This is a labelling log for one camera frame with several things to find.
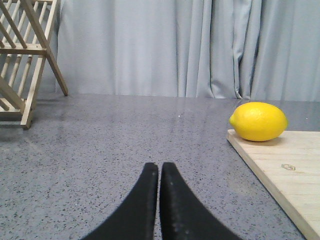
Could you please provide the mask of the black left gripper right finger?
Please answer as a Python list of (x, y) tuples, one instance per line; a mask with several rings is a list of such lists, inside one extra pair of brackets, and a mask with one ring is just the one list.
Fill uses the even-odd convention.
[(198, 200), (173, 162), (162, 165), (159, 213), (164, 240), (240, 240)]

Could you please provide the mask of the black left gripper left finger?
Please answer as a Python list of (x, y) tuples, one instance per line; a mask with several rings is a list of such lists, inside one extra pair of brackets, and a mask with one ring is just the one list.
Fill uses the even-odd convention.
[(158, 166), (144, 165), (121, 205), (84, 240), (152, 240), (157, 209)]

